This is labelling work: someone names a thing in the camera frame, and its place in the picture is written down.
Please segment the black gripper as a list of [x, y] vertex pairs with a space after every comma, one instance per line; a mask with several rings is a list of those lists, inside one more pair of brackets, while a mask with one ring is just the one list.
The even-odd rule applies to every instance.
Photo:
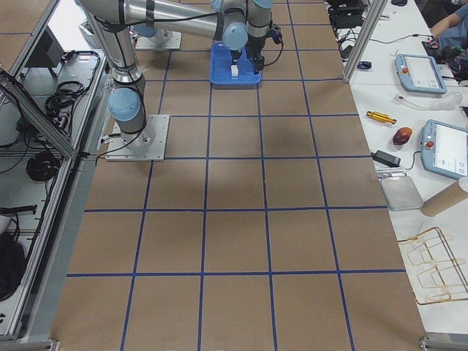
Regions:
[[[265, 66], [265, 57], [262, 55], [262, 50], [265, 46], [266, 37], [255, 37], [251, 34], [248, 35], [248, 40], [245, 45], [246, 57], [252, 59], [254, 65], [254, 72], [262, 72]], [[242, 50], [231, 50], [231, 65], [237, 66], [241, 58]]]

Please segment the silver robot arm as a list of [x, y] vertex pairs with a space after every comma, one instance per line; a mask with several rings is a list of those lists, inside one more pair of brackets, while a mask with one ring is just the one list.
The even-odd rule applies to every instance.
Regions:
[[282, 43], [281, 29], [271, 17], [272, 1], [212, 1], [209, 11], [174, 1], [81, 1], [80, 5], [110, 63], [116, 90], [107, 106], [126, 146], [146, 147], [155, 138], [148, 125], [146, 82], [136, 62], [130, 29], [142, 26], [223, 42], [233, 59], [246, 53], [254, 74], [266, 65], [265, 41]]

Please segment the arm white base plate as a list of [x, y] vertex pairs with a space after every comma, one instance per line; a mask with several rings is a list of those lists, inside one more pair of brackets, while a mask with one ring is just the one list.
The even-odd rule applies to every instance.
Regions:
[[149, 114], [146, 116], [146, 127], [135, 136], [121, 134], [118, 124], [113, 125], [113, 137], [109, 142], [109, 153], [105, 158], [109, 162], [139, 162], [163, 161], [169, 130], [170, 116], [168, 114]]
[[181, 38], [179, 32], [158, 30], [152, 37], [140, 36], [135, 48], [139, 51], [179, 50]]

